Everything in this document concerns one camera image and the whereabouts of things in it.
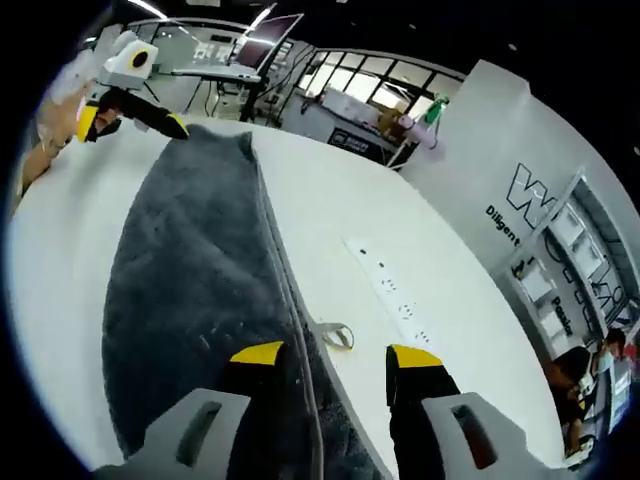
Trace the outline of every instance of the white wall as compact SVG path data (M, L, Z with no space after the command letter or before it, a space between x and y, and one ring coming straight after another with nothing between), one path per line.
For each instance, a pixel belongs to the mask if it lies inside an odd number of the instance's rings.
M488 206L524 239L580 166L637 267L640 217L615 174L571 125L531 95L526 80L490 63L476 65L444 112L438 146L420 146L401 174L493 273L515 245L485 213Z

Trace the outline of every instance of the white table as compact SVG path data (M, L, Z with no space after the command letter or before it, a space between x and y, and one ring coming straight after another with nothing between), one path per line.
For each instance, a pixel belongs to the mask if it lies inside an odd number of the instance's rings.
M394 172L349 152L265 127L189 119L223 134L253 131L264 180L304 303L317 322L344 322L353 352L329 351L378 458L397 473L385 405L385 347L405 343L344 239L372 242L410 290L434 351L462 391L477 391L562 464L563 443L542 369L520 324L473 254ZM16 331L55 426L89 468L120 463L104 395L104 296L133 198L167 143L124 121L95 145L69 145L13 219L9 258Z

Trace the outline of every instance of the logo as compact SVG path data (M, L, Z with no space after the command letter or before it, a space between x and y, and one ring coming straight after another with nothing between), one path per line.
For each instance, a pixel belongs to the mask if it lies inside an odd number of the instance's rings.
M487 207L486 213L491 217L491 220L496 223L496 229L498 231L504 233L516 247L520 245L520 239L516 237L515 233L513 233L511 229L505 225L505 223L502 221L502 214L493 205L489 205Z
M344 145L347 141L347 136L344 133L336 132L331 139L334 145Z
M556 198L547 198L547 193L547 187L539 180L532 182L531 171L519 163L507 193L507 201L516 211L524 211L524 220L532 229L538 226L556 203Z

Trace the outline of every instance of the outlet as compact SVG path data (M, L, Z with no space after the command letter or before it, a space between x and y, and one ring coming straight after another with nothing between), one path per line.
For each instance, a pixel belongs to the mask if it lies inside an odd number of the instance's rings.
M364 240L343 239L347 250L353 255L367 275L378 299L408 346L427 348L429 335L425 331L424 319L417 312L417 304L410 299L409 291L401 287L382 259L380 251Z

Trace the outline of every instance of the gray towel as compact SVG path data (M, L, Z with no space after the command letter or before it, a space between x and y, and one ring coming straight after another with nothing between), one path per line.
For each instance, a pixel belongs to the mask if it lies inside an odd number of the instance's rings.
M250 134L189 126L144 180L115 256L102 344L105 390L120 446L135 453L147 426L198 387L213 388L248 345L295 344L292 318L258 209ZM378 478L304 326L322 420L327 478ZM290 362L286 415L269 448L281 472L306 478L309 412L299 362Z

